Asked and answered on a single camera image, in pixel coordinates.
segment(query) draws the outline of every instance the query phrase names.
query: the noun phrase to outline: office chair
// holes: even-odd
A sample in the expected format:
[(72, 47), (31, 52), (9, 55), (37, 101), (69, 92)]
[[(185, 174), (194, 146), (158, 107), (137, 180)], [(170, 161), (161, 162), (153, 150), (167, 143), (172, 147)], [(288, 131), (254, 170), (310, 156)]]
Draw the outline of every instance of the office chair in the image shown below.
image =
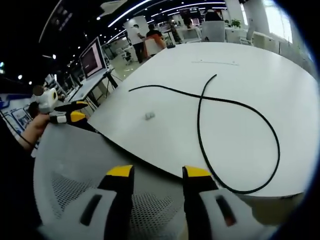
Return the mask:
[(202, 42), (225, 42), (225, 22), (205, 21), (202, 23)]
[(255, 26), (250, 24), (248, 32), (246, 33), (246, 38), (240, 37), (240, 43), (243, 45), (253, 46), (252, 37), (254, 36)]

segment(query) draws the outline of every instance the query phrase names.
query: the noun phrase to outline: person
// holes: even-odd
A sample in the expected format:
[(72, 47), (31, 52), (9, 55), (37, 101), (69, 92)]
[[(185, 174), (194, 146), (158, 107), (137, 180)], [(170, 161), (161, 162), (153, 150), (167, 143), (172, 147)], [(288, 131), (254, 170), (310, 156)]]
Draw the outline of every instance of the person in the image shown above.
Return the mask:
[(190, 18), (185, 18), (183, 19), (183, 23), (186, 26), (187, 29), (195, 29), (197, 34), (199, 35), (199, 37), (201, 38), (202, 34), (201, 34), (201, 30), (200, 28), (198, 28), (197, 26), (193, 26), (192, 25), (192, 21)]
[(204, 16), (204, 21), (222, 21), (222, 19), (218, 15), (217, 11), (209, 9)]
[(135, 54), (136, 54), (136, 57), (138, 58), (139, 63), (142, 63), (143, 51), (144, 51), (143, 39), (145, 37), (141, 35), (138, 24), (133, 25), (131, 29), (132, 29), (132, 34), (129, 38), (134, 47)]
[[(41, 223), (34, 195), (35, 159), (31, 156), (34, 145), (42, 136), (50, 120), (47, 114), (38, 114), (25, 128), (18, 140), (15, 139), (0, 117), (0, 132), (5, 138), (0, 144), (1, 190), (3, 192), (4, 229), (19, 226), (19, 231), (40, 239), (34, 231)], [(10, 239), (15, 239), (19, 231), (10, 231)]]
[(162, 36), (161, 32), (155, 29), (155, 25), (154, 24), (149, 24), (148, 25), (149, 31), (146, 33), (147, 37), (150, 37), (154, 34), (157, 34), (159, 37), (161, 37), (161, 39), (163, 40), (164, 37)]

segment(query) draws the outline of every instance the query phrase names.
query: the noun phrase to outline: floor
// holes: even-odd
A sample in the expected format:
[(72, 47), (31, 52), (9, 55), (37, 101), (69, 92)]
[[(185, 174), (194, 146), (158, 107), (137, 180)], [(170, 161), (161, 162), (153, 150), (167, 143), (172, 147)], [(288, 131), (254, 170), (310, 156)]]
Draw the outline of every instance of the floor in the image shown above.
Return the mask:
[(130, 74), (132, 74), (136, 69), (138, 69), (143, 64), (136, 61), (127, 63), (121, 57), (121, 55), (116, 56), (110, 62), (113, 65), (116, 73), (121, 78), (121, 80), (125, 80)]
[[(138, 69), (143, 63), (132, 62), (126, 64), (125, 60), (119, 55), (113, 60), (111, 64), (115, 68), (115, 71), (119, 77), (124, 81), (130, 74)], [(263, 225), (280, 225), (285, 222), (290, 216), (290, 213), (297, 207), (297, 205), (303, 199), (304, 194), (298, 194), (288, 198), (259, 198), (259, 197), (247, 197), (240, 196), (240, 199), (252, 207), (252, 214), (255, 219)], [(181, 239), (186, 239), (185, 233), (181, 236)]]

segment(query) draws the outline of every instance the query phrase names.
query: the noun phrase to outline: desk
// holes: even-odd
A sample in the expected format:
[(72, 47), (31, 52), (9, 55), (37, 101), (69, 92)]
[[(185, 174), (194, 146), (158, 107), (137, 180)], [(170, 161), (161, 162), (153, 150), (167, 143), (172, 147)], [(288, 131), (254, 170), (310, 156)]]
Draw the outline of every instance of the desk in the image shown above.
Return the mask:
[[(88, 122), (125, 150), (173, 175), (181, 177), (184, 165), (208, 169), (197, 136), (199, 99), (162, 88), (128, 91), (163, 85), (200, 95), (214, 74), (205, 96), (257, 109), (279, 139), (280, 164), (274, 178), (250, 196), (303, 192), (318, 156), (318, 85), (300, 66), (264, 49), (224, 42), (164, 49), (133, 72)], [(149, 112), (155, 117), (147, 121)], [(251, 190), (270, 177), (277, 160), (276, 141), (254, 112), (204, 100), (200, 131), (212, 167), (230, 187)]]
[(67, 102), (70, 101), (83, 101), (87, 98), (88, 94), (102, 81), (102, 76), (106, 72), (105, 69), (102, 69), (96, 72), (89, 80), (84, 79), (81, 81), (82, 86), (75, 88), (71, 93), (65, 98)]
[[(246, 38), (247, 32), (248, 30), (246, 29), (226, 27), (225, 28), (226, 40), (228, 43), (239, 44), (240, 43), (239, 38), (240, 37)], [(274, 47), (270, 47), (268, 45), (268, 42), (269, 41), (275, 42), (275, 40), (266, 34), (255, 31), (252, 36), (252, 41), (253, 41), (253, 45), (257, 48), (268, 49), (271, 52), (279, 53), (279, 44), (278, 44), (278, 47), (276, 47), (276, 45)]]
[[(69, 95), (65, 98), (66, 102), (70, 102), (70, 101), (83, 101), (87, 98), (88, 94), (95, 88), (97, 87), (101, 82), (104, 84), (104, 86), (106, 87), (106, 90), (109, 92), (112, 92), (113, 90), (107, 89), (108, 87), (108, 78), (103, 78), (102, 76), (103, 74), (106, 72), (105, 69), (102, 69), (98, 72), (96, 72), (92, 77), (90, 77), (89, 80), (85, 79), (81, 81), (82, 86), (81, 87), (77, 87), (75, 89), (73, 89)], [(114, 80), (117, 84), (120, 84), (121, 81), (119, 80), (119, 76), (115, 73), (112, 72), (111, 75), (116, 75)]]

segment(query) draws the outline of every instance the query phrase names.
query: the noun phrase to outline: ceiling light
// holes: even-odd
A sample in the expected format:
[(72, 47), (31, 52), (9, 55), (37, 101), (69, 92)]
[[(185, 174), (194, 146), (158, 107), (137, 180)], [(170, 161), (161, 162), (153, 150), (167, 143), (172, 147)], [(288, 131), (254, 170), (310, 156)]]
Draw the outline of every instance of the ceiling light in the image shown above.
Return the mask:
[(137, 5), (133, 6), (132, 8), (128, 9), (127, 11), (125, 11), (124, 13), (122, 13), (120, 16), (118, 16), (115, 20), (113, 20), (113, 22), (111, 22), (108, 25), (108, 28), (110, 28), (113, 24), (115, 24), (116, 22), (118, 22), (120, 19), (122, 19), (125, 15), (127, 15), (128, 13), (130, 13), (131, 11), (135, 10), (136, 8), (140, 7), (141, 5), (150, 2), (152, 0), (144, 0), (140, 3), (138, 3)]
[(110, 43), (113, 39), (115, 39), (117, 36), (119, 36), (120, 34), (122, 34), (123, 32), (125, 32), (126, 30), (123, 30), (121, 32), (119, 32), (117, 35), (115, 35), (114, 37), (111, 36), (110, 40), (107, 43)]
[[(164, 10), (161, 13), (163, 14), (163, 13), (166, 13), (166, 12), (169, 12), (172, 10), (176, 10), (176, 9), (181, 9), (181, 8), (191, 7), (191, 6), (196, 6), (196, 5), (205, 5), (205, 4), (226, 4), (226, 3), (221, 2), (221, 1), (219, 1), (219, 2), (199, 2), (199, 3), (187, 4), (187, 5), (183, 5), (183, 6), (177, 6), (177, 7), (168, 9), (168, 10)], [(222, 8), (215, 7), (215, 9), (227, 9), (227, 8), (226, 7), (222, 7)]]
[(179, 12), (170, 13), (170, 14), (168, 14), (168, 16), (175, 15), (175, 14), (178, 14), (178, 13)]

